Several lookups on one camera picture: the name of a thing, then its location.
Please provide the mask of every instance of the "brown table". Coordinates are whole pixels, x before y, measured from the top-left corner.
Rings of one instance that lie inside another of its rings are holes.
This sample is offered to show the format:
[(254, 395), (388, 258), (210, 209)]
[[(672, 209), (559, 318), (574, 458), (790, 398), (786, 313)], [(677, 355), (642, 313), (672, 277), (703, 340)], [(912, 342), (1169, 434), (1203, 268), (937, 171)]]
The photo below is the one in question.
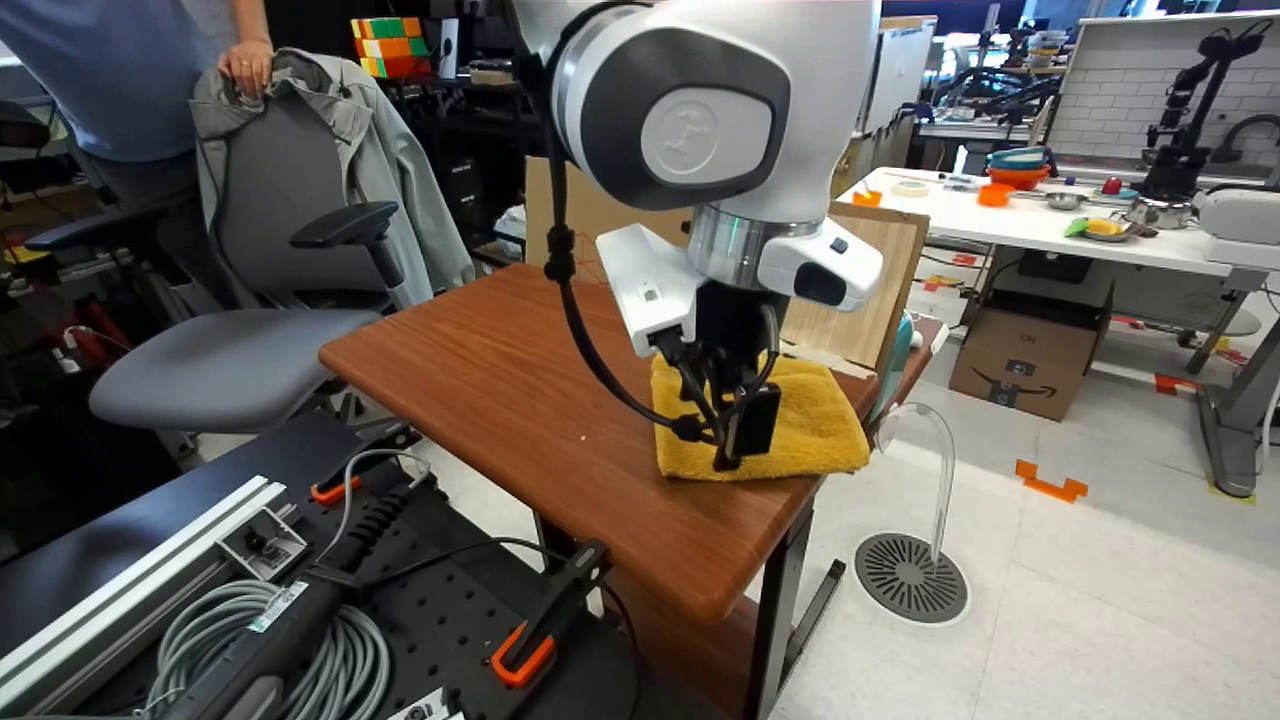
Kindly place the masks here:
[[(607, 287), (579, 283), (579, 307), (602, 355), (650, 398), (650, 364), (632, 355)], [(323, 364), (553, 529), (605, 544), (645, 654), (693, 671), (731, 714), (773, 706), (796, 654), (790, 615), (821, 479), (657, 476), (654, 428), (594, 380), (556, 283), (535, 268), (506, 268), (359, 328), (329, 342)], [(875, 383), (839, 383), (865, 415)], [(744, 588), (766, 562), (753, 611)]]

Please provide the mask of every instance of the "red object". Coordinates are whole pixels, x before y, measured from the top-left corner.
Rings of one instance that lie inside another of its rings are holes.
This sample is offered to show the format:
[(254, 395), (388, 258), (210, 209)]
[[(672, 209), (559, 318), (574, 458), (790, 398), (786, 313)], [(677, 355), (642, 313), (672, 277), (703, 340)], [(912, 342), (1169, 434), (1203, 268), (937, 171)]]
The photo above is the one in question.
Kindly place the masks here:
[(311, 504), (315, 509), (342, 509), (347, 494), (347, 483), (344, 479), (331, 479), (331, 483), (311, 483)]
[(527, 624), (517, 624), (512, 637), (488, 654), (488, 667), (506, 686), (527, 686), (556, 654), (556, 637), (543, 637), (525, 665), (510, 667), (510, 651), (525, 631)]
[(1008, 188), (1035, 188), (1050, 168), (988, 168), (992, 185), (1008, 185)]

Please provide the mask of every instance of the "chair armrest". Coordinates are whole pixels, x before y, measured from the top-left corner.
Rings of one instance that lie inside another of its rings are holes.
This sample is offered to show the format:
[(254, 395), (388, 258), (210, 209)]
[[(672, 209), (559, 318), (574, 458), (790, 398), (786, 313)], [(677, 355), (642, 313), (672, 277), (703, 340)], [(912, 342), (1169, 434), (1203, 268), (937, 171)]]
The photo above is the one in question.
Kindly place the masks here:
[(401, 205), (347, 205), (338, 210), (323, 210), (321, 220), (303, 224), (302, 232), (293, 232), (293, 247), (342, 247), (342, 245), (363, 245), (375, 270), (383, 277), (388, 287), (398, 287), (403, 281), (401, 264), (388, 250), (388, 224), (398, 215)]
[(26, 245), (38, 247), (38, 250), (132, 245), (142, 234), (152, 234), (159, 210), (166, 210), (159, 205), (157, 209), (111, 209), (111, 210), (101, 210), (101, 215), (81, 215), (81, 220), (43, 226), (43, 232), (28, 234)]

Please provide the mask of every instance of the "office chair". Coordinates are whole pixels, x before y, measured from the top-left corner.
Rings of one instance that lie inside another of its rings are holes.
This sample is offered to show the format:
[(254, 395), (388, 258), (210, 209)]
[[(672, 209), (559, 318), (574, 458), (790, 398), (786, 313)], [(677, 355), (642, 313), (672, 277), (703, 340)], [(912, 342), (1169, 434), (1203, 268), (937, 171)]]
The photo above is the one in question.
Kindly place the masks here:
[(265, 307), (210, 313), (119, 355), (91, 388), (101, 420), (159, 433), (257, 433), (329, 380), (321, 342), (375, 318), (403, 281), (398, 205), (347, 205), (329, 125), (293, 90), (229, 134), (213, 245)]

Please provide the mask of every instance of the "metal frame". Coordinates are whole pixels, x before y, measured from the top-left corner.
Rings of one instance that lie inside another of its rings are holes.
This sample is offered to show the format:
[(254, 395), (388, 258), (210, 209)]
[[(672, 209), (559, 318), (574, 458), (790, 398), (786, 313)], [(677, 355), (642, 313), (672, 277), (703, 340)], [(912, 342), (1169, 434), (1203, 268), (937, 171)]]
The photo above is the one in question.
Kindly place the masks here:
[(1199, 434), (1210, 446), (1211, 483), (1230, 494), (1251, 494), (1262, 425), (1274, 425), (1268, 398), (1280, 383), (1280, 322), (1251, 352), (1233, 388), (1199, 390)]

